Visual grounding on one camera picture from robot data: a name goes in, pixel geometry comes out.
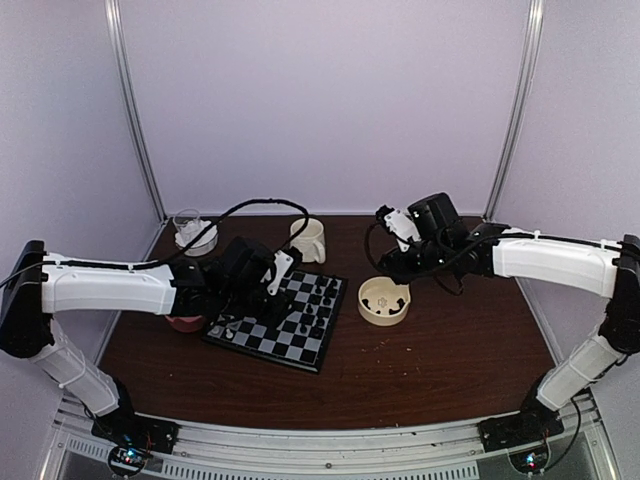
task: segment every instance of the mug handle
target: mug handle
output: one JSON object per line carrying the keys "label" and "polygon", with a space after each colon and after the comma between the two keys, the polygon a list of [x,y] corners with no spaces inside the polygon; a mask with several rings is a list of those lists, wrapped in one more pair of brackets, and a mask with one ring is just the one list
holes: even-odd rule
{"label": "mug handle", "polygon": [[317,252],[316,261],[318,263],[324,263],[325,260],[327,259],[327,253],[325,251],[324,245],[320,243],[318,240],[315,240],[313,242],[313,246],[315,247]]}

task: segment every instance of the pink bowl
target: pink bowl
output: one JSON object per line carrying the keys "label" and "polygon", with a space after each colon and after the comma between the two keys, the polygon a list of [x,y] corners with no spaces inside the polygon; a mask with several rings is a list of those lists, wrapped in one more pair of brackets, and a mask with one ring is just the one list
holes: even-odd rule
{"label": "pink bowl", "polygon": [[202,315],[197,317],[168,317],[165,318],[171,324],[174,330],[182,333],[195,333],[202,330],[205,318]]}

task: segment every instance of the chessboard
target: chessboard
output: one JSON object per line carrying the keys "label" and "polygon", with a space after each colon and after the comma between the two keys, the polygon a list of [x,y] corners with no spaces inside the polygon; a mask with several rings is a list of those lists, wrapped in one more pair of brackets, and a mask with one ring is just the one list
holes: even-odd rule
{"label": "chessboard", "polygon": [[291,309],[274,328],[255,318],[224,312],[205,328],[203,340],[215,345],[310,372],[319,373],[347,287],[335,276],[294,271],[280,290],[292,298]]}

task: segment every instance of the beige bowl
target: beige bowl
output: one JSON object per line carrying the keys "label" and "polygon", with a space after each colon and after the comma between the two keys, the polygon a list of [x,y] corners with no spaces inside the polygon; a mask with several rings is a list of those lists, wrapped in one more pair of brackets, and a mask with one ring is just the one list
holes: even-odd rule
{"label": "beige bowl", "polygon": [[409,311],[408,285],[396,285],[389,277],[370,278],[358,290],[358,311],[369,323],[390,327],[400,323]]}

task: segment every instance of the wooden table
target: wooden table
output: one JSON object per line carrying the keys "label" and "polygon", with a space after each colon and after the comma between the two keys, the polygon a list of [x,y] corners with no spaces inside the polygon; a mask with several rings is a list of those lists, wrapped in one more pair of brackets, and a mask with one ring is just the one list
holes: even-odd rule
{"label": "wooden table", "polygon": [[[278,429],[422,425],[517,410],[534,380],[552,367],[513,280],[469,276],[462,297],[422,280],[411,285],[412,303],[402,323],[391,328],[366,323],[356,295],[360,284],[376,275],[362,247],[372,219],[321,220],[327,262],[309,269],[349,278],[321,373],[212,346],[198,334],[174,331],[162,317],[126,312],[101,366],[127,385],[137,410]],[[291,221],[232,217],[221,226],[217,248],[236,235],[277,248]],[[175,251],[173,234],[167,227],[154,258]],[[378,253],[391,245],[384,234],[374,235],[372,244]]]}

